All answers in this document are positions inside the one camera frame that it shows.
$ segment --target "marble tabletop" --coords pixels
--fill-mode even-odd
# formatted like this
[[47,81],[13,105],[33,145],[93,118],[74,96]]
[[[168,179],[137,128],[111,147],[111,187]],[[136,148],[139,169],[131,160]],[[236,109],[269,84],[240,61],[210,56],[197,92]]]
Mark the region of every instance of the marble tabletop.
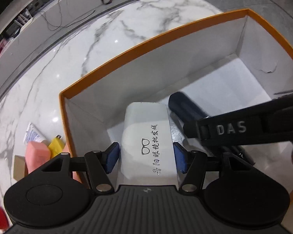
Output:
[[147,39],[219,13],[204,0],[140,0],[91,21],[50,49],[0,102],[0,204],[16,182],[13,158],[25,154],[28,123],[48,140],[64,136],[58,100],[62,90]]

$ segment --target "wire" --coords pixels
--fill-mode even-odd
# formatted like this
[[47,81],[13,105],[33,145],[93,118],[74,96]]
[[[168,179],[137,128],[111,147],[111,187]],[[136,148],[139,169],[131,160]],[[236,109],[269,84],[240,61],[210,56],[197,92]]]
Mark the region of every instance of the wire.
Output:
[[[46,16],[46,12],[45,12],[45,11],[43,11],[43,13],[44,13],[45,15],[43,15],[43,14],[41,13],[41,11],[39,12],[39,13],[41,14],[41,16],[44,18],[44,20],[47,22],[47,24],[48,24],[48,29],[49,29],[50,31],[56,31],[56,30],[59,29],[60,27],[61,27],[61,28],[68,28],[68,27],[72,26],[72,25],[75,24],[75,23],[78,23],[78,22],[80,22],[80,21],[83,21],[84,19],[86,19],[87,17],[91,16],[91,15],[96,11],[96,10],[94,10],[94,11],[91,12],[88,16],[85,16],[85,17],[82,18],[81,20],[78,20],[78,21],[76,21],[76,22],[73,22],[73,23],[69,24],[68,26],[62,26],[62,23],[63,23],[63,15],[62,15],[62,10],[61,10],[61,6],[60,6],[60,0],[58,0],[58,5],[59,5],[59,9],[60,9],[60,14],[61,14],[61,23],[60,23],[59,26],[54,26],[53,24],[51,24],[51,23],[47,20],[47,16]],[[49,25],[50,25],[50,26],[53,26],[53,27],[56,27],[56,29],[50,29]]]

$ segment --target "yellow object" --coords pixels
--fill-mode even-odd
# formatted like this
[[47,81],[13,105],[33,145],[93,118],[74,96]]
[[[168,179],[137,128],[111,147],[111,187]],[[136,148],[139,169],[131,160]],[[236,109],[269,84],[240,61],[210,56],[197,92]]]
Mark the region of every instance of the yellow object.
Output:
[[48,146],[48,148],[51,151],[51,158],[54,158],[57,154],[60,154],[63,151],[64,146],[65,145],[62,142],[60,135],[53,138],[51,143]]

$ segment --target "blue gripper pad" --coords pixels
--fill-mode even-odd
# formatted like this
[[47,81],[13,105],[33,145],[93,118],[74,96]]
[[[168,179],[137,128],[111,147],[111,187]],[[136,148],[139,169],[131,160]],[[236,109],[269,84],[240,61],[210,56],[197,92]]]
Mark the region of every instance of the blue gripper pad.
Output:
[[120,153],[120,145],[119,143],[112,143],[110,147],[105,151],[106,154],[106,164],[104,170],[107,174],[111,173]]
[[176,160],[177,170],[182,173],[187,173],[188,165],[187,165],[187,151],[183,148],[179,143],[173,143],[174,150],[174,158]]

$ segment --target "pink sponge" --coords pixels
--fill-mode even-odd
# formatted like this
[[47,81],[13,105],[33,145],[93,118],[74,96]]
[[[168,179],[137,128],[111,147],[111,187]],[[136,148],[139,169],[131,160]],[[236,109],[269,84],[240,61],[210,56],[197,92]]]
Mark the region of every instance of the pink sponge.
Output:
[[28,173],[50,160],[51,152],[43,143],[28,142],[25,153],[25,162]]

